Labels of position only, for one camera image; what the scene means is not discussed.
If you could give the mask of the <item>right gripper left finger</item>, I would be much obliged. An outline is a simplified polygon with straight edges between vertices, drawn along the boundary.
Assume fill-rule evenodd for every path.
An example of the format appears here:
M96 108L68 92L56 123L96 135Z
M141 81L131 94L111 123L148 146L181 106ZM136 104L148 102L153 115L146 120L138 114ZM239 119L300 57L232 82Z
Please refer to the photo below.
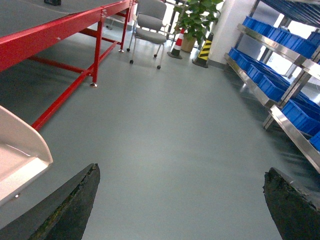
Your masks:
M100 168L91 163L0 230L2 240L80 240L93 209Z

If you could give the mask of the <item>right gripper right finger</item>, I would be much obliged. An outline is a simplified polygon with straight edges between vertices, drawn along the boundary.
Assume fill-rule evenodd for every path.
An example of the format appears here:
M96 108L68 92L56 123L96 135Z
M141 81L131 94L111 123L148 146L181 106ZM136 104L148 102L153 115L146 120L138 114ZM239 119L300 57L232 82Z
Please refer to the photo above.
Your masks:
M264 198L283 240L320 238L320 198L277 168L264 175Z

